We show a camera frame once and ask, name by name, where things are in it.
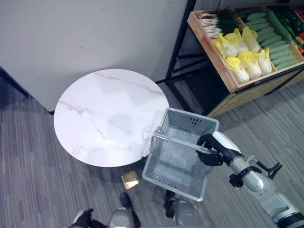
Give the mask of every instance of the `gray plastic basket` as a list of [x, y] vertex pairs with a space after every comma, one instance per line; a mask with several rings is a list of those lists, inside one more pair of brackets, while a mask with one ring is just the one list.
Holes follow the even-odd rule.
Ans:
[[142, 177], [165, 189], [202, 201], [210, 166], [202, 163], [196, 150], [197, 140], [219, 128], [215, 119], [168, 108], [152, 137], [150, 155]]

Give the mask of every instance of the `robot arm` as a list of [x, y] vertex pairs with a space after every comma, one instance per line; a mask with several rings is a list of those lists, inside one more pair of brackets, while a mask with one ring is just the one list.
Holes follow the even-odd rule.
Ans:
[[[283, 194], [278, 192], [273, 184], [280, 163], [269, 169], [251, 156], [245, 159], [241, 150], [224, 134], [214, 132], [199, 138], [197, 145], [209, 149], [210, 154], [198, 152], [200, 160], [206, 165], [222, 165], [225, 162], [234, 172], [229, 182], [237, 188], [243, 185], [262, 206], [264, 212], [279, 228], [304, 227], [304, 215]], [[262, 171], [249, 163], [255, 161], [258, 166], [268, 172], [268, 177]]]

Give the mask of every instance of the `gray carpet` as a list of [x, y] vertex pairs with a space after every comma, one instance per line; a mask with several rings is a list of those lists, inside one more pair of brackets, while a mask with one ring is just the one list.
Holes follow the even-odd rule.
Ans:
[[[162, 85], [170, 105], [180, 107]], [[248, 156], [284, 166], [275, 184], [304, 211], [303, 82], [263, 96], [217, 117], [220, 130]], [[24, 98], [0, 79], [0, 227], [60, 228], [80, 209], [92, 207], [105, 223], [120, 206], [121, 175], [145, 160], [119, 168], [93, 167], [70, 156], [59, 144], [53, 117], [33, 98]], [[206, 228], [275, 227], [244, 190], [228, 183], [231, 171], [216, 167], [205, 199], [194, 203]], [[172, 224], [165, 217], [165, 190], [149, 182], [127, 191], [143, 225]]]

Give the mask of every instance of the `basket handle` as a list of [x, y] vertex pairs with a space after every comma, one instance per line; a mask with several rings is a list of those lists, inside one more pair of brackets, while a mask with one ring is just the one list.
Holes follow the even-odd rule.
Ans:
[[167, 136], [162, 135], [162, 134], [158, 134], [156, 132], [154, 132], [154, 135], [152, 136], [150, 151], [153, 151], [155, 146], [156, 146], [155, 138], [163, 139], [163, 140], [166, 140], [166, 141], [169, 141], [169, 142], [179, 143], [181, 145], [191, 147], [191, 148], [193, 148], [196, 151], [199, 151], [201, 153], [210, 154], [209, 150], [202, 147], [202, 146], [198, 146], [198, 145], [195, 145], [195, 144], [192, 144], [192, 143], [189, 143], [189, 142], [185, 142], [185, 141], [179, 140], [179, 139], [172, 139], [170, 137], [167, 137]]

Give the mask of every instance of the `white marble tabletop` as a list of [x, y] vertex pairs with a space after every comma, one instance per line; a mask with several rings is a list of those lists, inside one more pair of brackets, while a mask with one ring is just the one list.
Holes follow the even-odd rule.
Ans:
[[75, 81], [61, 96], [54, 128], [64, 149], [101, 167], [127, 165], [149, 154], [168, 101], [149, 78], [107, 69]]

